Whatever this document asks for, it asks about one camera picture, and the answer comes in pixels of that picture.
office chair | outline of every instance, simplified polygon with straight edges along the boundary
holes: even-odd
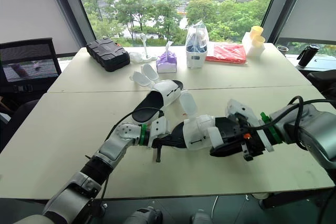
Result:
[[[21,126],[26,117],[33,110],[38,100],[33,100],[30,102],[26,102],[21,105],[16,112],[5,111],[4,109],[0,110],[0,112],[10,115],[10,120],[8,123],[2,123],[1,132],[0,132],[0,153],[8,144],[9,140],[15,134],[17,129]]]
[[[328,99],[336,100],[336,70],[311,72],[307,79]]]
[[[0,95],[18,105],[39,99],[61,70],[51,38],[0,44]]]

black case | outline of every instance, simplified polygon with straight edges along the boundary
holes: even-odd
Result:
[[[108,72],[113,72],[130,63],[128,52],[108,38],[88,43],[86,49]]]

black thermos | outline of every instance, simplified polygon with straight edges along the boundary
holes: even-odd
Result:
[[[310,44],[306,47],[297,58],[297,60],[300,60],[299,66],[305,67],[319,50],[320,47],[316,44]]]

red plastic bag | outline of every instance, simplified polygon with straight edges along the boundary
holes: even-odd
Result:
[[[205,60],[242,64],[246,54],[242,44],[215,42],[213,56],[208,55]]]

wall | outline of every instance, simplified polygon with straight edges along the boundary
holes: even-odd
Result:
[[[336,41],[336,0],[297,0],[280,37]]]
[[[56,54],[79,49],[56,0],[0,0],[0,43],[52,37]]]

